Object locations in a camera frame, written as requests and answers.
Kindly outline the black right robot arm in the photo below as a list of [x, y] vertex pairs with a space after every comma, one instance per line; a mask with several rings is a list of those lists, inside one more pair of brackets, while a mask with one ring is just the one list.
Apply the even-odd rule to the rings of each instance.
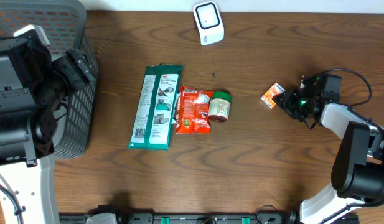
[[338, 102], [335, 90], [293, 88], [274, 96], [291, 118], [314, 118], [340, 139], [331, 182], [299, 204], [288, 223], [333, 223], [357, 208], [384, 205], [384, 128]]

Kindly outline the green white package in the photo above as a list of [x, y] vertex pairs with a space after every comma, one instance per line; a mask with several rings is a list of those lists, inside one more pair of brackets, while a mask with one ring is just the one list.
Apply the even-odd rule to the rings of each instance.
[[182, 65], [147, 66], [130, 149], [168, 150]]

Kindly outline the green lid spice jar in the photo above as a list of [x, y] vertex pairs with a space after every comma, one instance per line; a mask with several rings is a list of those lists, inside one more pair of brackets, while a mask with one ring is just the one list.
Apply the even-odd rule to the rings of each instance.
[[210, 100], [208, 118], [218, 123], [228, 121], [231, 102], [231, 94], [224, 91], [215, 91]]

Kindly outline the small orange box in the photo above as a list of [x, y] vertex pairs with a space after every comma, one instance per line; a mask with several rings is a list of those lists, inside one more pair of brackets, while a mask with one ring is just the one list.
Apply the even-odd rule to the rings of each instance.
[[273, 109], [276, 106], [276, 103], [273, 100], [274, 96], [282, 94], [285, 89], [275, 82], [270, 89], [261, 97], [261, 100], [265, 103], [266, 106]]

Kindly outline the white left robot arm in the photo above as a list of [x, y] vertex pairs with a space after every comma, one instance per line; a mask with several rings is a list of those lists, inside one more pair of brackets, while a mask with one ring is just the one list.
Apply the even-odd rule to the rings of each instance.
[[58, 223], [54, 190], [58, 123], [70, 98], [96, 82], [87, 56], [72, 47], [52, 58], [43, 28], [0, 39], [0, 204], [6, 223]]

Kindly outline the red snack bag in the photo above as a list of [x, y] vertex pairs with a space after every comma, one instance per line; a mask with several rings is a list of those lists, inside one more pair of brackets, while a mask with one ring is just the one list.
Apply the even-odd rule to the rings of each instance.
[[210, 134], [208, 110], [213, 90], [183, 85], [176, 106], [176, 134]]

